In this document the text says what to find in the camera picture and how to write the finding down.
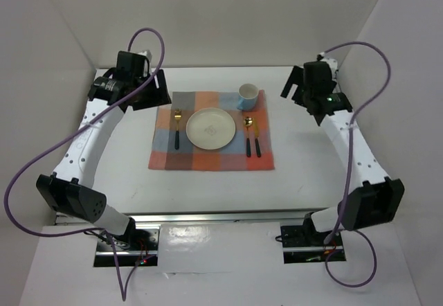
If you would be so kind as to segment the gold fork green handle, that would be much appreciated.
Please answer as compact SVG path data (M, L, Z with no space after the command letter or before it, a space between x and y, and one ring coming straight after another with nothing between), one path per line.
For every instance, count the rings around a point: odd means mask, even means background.
M174 137L174 148L178 150L180 148L180 131L179 131L179 123L181 121L182 111L180 109L176 109L174 111L174 120L176 123L175 129L175 137Z

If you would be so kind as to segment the light blue mug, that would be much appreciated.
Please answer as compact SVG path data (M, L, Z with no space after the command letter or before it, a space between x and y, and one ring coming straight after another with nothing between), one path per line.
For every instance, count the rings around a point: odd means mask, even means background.
M259 95L259 89L254 84L243 84L238 90L237 108L240 111L254 109Z

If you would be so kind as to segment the gold spoon green handle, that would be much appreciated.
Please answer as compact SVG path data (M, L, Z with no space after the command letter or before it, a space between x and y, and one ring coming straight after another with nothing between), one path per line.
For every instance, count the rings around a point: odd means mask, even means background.
M244 118L244 126L246 128L246 156L251 157L251 141L249 136L249 128L253 125L253 119L250 116Z

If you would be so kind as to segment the gold knife green handle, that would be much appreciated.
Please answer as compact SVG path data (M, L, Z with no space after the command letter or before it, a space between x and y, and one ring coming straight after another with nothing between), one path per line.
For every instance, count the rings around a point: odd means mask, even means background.
M254 134L255 134L255 151L256 151L256 155L257 157L261 157L262 153L261 153L261 148L260 148L260 129L258 126L258 122L256 118L253 118L253 129L254 129Z

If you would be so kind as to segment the checkered orange blue cloth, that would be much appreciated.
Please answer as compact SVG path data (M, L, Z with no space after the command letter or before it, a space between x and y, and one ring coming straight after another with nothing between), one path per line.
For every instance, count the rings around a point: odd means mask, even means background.
M252 111L237 109L236 92L217 91L174 91L172 103L157 109L152 149L148 168L151 170L195 170L195 171L258 171L273 170L274 160L271 148L269 118L265 91L259 91L258 101ZM236 124L233 140L218 150L202 150L195 147L186 136L186 123L200 109L220 108L228 112ZM175 150L176 123L174 111L182 111L179 123L180 148ZM255 151L253 125L249 128L251 157L246 156L246 128L244 118L256 118L260 129L259 158Z

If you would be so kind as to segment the cream ceramic plate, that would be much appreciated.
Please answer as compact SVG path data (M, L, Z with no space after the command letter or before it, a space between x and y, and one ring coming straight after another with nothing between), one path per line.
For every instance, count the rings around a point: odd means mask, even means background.
M189 141L202 150L218 150L227 146L234 138L236 124L233 117L219 108L196 111L186 123Z

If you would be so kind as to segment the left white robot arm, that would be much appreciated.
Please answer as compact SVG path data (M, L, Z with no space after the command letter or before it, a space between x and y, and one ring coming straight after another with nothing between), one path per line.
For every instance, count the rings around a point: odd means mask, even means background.
M82 219L106 230L122 250L138 246L149 235L131 217L119 213L93 189L96 170L107 142L128 107L134 111L171 102L163 71L151 75L150 51L118 53L116 66L96 78L88 92L81 125L51 175L40 175L37 189L56 212Z

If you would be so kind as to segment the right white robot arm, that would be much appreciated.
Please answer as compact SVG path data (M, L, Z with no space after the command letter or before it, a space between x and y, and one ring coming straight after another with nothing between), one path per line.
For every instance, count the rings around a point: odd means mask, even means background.
M405 192L400 179L391 179L373 155L344 93L335 92L337 62L329 58L294 66L283 98L290 98L313 116L332 142L347 176L347 197L336 206L305 217L303 240L317 245L331 232L355 231L391 222Z

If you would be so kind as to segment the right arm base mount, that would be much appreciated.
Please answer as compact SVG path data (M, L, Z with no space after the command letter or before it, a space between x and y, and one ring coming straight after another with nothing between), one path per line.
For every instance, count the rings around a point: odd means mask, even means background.
M281 226L275 241L282 245L285 264L320 263L329 256L331 262L345 262L343 239L337 233L329 244L324 244L326 233L317 233L307 227Z

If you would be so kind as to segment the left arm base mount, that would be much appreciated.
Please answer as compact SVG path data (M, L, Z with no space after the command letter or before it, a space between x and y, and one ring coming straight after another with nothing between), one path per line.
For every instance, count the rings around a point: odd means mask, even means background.
M120 267L132 267L136 263L140 267L156 267L158 265L160 226L147 225L138 227L138 229L145 231L145 234L142 237L137 237L131 246L114 238ZM105 233L86 232L85 235L94 237L96 240L93 266L97 268L115 267L114 252Z

